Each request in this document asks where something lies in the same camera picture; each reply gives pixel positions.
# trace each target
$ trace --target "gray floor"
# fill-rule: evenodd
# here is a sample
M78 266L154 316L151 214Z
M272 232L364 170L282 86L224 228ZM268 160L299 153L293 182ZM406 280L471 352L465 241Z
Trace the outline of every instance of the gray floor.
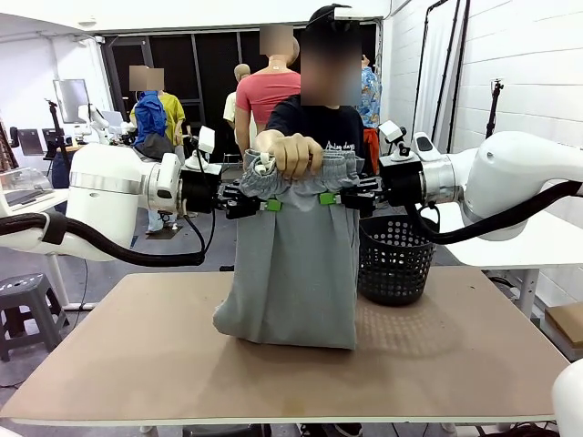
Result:
M210 216L200 215L195 219L197 226L204 236L209 235L211 220ZM187 253L199 250L199 242L194 232L189 230L187 223L180 221L184 227L176 237L169 240L152 240L146 239L144 232L148 225L148 216L146 211L141 209L138 215L136 232L138 239L134 250L147 253ZM217 226L214 240L207 253L204 264L196 268L172 268L172 269L148 269L129 265L122 261L110 262L87 262L88 279L87 295L85 302L99 302L107 293L116 285L125 275L135 272L152 272L152 271L217 271L220 266L232 265L235 261L235 239L236 223L226 220L221 212L217 213ZM47 272L45 257L36 254L13 251L10 249L0 249L0 278L8 278L21 274L32 272ZM455 260L449 253L438 248L434 256L436 265L455 265ZM79 302L83 295L85 284L85 263L84 260L74 257L59 257L59 265L65 281L67 294L72 302ZM71 314L69 319L75 322L75 314ZM34 322L27 325L28 330L34 330ZM30 373L46 358L46 350L42 345L22 348L11 352L11 361L4 363L0 361L0 385L13 384L24 380ZM0 406L6 403L14 391L9 389L0 389ZM46 426L25 426L18 425L8 421L0 421L0 426L19 432L26 437L126 437L140 435L135 427L128 428L57 428ZM397 424L397 437L422 437L424 433L424 424ZM278 425L274 429L274 435L277 437L292 437L297 433L297 428L291 425ZM394 437L392 425L386 423L366 424L364 434L367 437L383 436ZM180 436L178 427L160 427L160 437ZM437 437L447 435L439 425L431 425L424 437Z

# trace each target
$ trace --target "black shoe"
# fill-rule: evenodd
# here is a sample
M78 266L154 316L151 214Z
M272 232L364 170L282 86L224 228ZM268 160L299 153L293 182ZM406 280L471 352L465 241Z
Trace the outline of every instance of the black shoe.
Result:
M363 426L360 423L335 423L334 429L344 437L361 437Z
M300 425L302 437L327 437L321 423L302 423Z

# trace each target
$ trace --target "black cap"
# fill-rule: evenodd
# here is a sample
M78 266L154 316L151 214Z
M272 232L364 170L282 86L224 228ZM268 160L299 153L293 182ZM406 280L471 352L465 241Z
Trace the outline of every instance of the black cap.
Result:
M302 35L302 47L332 56L361 50L360 23L336 20L334 10L344 5L327 5L312 14Z

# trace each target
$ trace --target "black basket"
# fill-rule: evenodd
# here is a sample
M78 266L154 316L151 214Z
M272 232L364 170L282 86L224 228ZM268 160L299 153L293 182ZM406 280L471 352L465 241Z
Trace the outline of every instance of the black basket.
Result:
M439 230L439 225L424 219ZM419 236L406 215L381 216L360 222L358 291L381 305L409 305L423 294L435 244Z

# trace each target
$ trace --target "red t-shirt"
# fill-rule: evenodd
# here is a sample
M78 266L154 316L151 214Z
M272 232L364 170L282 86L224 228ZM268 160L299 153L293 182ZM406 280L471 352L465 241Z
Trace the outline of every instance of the red t-shirt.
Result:
M255 123L266 125L271 111L282 100L300 94L300 75L295 71L245 77L237 86L237 107L253 111Z

